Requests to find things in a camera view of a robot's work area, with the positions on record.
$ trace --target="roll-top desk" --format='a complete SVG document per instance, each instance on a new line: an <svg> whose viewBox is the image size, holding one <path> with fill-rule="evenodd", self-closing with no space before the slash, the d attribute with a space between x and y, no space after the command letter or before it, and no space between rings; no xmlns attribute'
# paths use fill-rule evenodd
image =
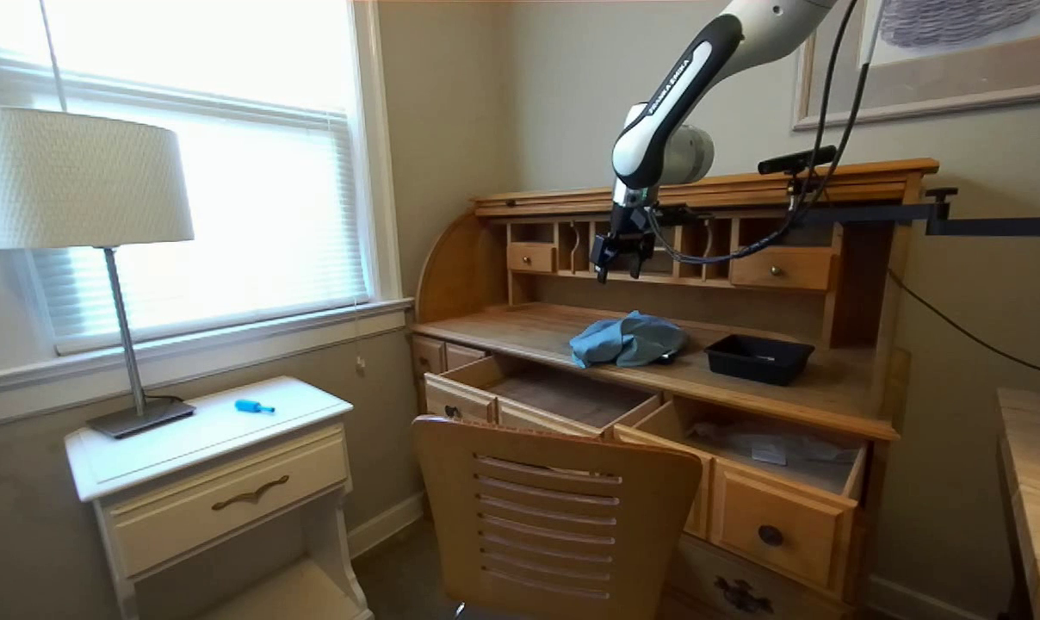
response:
<svg viewBox="0 0 1040 620"><path fill-rule="evenodd" d="M844 165L837 210L922 198L931 157ZM892 345L907 227L815 222L762 253L784 177L713 177L666 189L690 222L636 278L597 282L590 243L611 194L479 196L433 243L417 291L424 407L471 423L590 435L690 451L703 485L670 569L667 615L855 615L892 442L903 438L907 356ZM666 365L580 369L569 338L645 311L690 349ZM711 372L706 345L766 333L812 345L792 384Z"/></svg>

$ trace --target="window sill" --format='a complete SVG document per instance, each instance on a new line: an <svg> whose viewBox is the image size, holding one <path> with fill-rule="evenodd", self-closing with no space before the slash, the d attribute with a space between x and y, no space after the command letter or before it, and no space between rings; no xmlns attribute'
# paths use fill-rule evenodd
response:
<svg viewBox="0 0 1040 620"><path fill-rule="evenodd" d="M230 372L311 349L402 329L407 306L409 298L382 298L357 311L311 312L138 345L142 383L145 389L156 389L161 383L186 383L195 374ZM3 369L0 421L18 421L119 391L126 391L126 372L118 349Z"/></svg>

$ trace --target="small drawer knob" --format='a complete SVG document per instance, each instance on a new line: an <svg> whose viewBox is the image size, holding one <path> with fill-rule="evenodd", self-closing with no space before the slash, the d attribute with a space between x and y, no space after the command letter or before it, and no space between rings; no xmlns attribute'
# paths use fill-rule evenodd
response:
<svg viewBox="0 0 1040 620"><path fill-rule="evenodd" d="M771 523L759 528L759 536L762 536L768 549L784 545L781 528L771 528Z"/></svg>

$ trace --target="wooden chair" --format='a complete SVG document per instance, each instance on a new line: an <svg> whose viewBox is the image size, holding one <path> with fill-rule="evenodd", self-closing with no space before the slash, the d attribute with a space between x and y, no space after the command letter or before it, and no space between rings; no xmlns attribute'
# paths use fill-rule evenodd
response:
<svg viewBox="0 0 1040 620"><path fill-rule="evenodd" d="M537 620L653 620L700 460L417 415L443 592Z"/></svg>

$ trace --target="blue object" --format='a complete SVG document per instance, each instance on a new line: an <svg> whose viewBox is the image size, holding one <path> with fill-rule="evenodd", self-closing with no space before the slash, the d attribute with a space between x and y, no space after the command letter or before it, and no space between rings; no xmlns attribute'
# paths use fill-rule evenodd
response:
<svg viewBox="0 0 1040 620"><path fill-rule="evenodd" d="M277 407L258 403L258 399L238 399L234 407L238 407L242 412L277 412Z"/></svg>
<svg viewBox="0 0 1040 620"><path fill-rule="evenodd" d="M621 319L597 319L569 338L580 365L650 365L682 351L684 329L650 312L631 311Z"/></svg>

